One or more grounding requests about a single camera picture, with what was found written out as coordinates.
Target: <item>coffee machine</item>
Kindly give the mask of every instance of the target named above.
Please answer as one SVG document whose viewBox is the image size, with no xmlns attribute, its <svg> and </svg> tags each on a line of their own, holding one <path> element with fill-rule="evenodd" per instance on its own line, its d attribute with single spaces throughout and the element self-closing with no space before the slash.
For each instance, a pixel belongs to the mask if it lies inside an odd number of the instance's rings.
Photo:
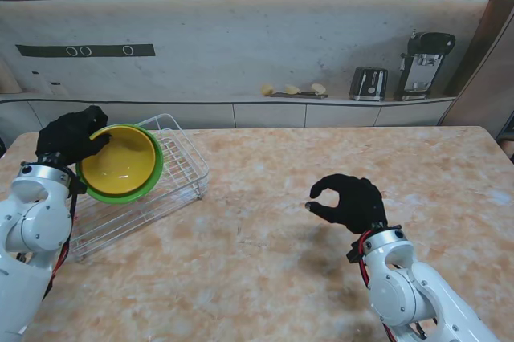
<svg viewBox="0 0 514 342">
<path fill-rule="evenodd" d="M 402 54 L 400 84 L 394 93 L 396 100 L 422 100 L 447 55 L 455 46 L 455 36 L 437 32 L 414 32 Z"/>
</svg>

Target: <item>black glove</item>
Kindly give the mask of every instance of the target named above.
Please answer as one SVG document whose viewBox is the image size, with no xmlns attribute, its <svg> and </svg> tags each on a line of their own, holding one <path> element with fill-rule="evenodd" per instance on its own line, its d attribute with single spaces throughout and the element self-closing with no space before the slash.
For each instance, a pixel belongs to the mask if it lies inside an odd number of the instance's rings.
<svg viewBox="0 0 514 342">
<path fill-rule="evenodd" d="M 107 125 L 107 115 L 97 106 L 67 113 L 39 131 L 35 154 L 39 162 L 70 165 L 96 155 L 109 142 L 108 134 L 89 137 Z"/>
<path fill-rule="evenodd" d="M 326 189 L 339 193 L 337 207 L 308 202 L 305 208 L 327 222 L 346 226 L 354 234 L 387 226 L 382 195 L 368 179 L 341 174 L 323 177 L 311 188 L 311 199 L 316 199 Z"/>
</svg>

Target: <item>table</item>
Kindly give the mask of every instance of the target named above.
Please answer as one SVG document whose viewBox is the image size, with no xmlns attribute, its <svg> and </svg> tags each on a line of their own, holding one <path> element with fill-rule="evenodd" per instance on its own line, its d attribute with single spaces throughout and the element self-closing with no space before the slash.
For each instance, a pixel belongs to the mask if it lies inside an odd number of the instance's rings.
<svg viewBox="0 0 514 342">
<path fill-rule="evenodd" d="M 386 341 L 356 235 L 307 212 L 330 173 L 370 179 L 390 225 L 501 340 L 514 335 L 514 166 L 477 127 L 188 131 L 207 195 L 66 263 L 26 341 Z M 0 195 L 37 134 L 0 160 Z M 321 202 L 335 203 L 327 193 Z"/>
</svg>

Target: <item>yellow bowl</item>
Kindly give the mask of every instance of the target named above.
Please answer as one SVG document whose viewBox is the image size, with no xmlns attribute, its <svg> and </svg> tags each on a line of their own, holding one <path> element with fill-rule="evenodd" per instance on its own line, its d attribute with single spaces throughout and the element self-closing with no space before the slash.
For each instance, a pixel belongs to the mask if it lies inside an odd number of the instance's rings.
<svg viewBox="0 0 514 342">
<path fill-rule="evenodd" d="M 128 193 L 143 185 L 155 166 L 152 141 L 139 129 L 115 125 L 91 135 L 91 139 L 104 133 L 111 140 L 96 155 L 82 160 L 85 181 L 101 193 L 112 195 Z"/>
</svg>

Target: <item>white dish rack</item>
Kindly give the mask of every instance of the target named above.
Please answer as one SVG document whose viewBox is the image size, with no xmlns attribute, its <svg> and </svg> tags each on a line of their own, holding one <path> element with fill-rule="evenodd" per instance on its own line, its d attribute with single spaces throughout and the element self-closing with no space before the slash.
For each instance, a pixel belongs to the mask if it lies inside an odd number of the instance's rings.
<svg viewBox="0 0 514 342">
<path fill-rule="evenodd" d="M 80 195 L 75 210 L 70 251 L 80 261 L 135 229 L 201 199 L 209 167 L 177 121 L 168 114 L 137 124 L 159 142 L 164 165 L 156 186 L 134 203 L 109 205 Z"/>
</svg>

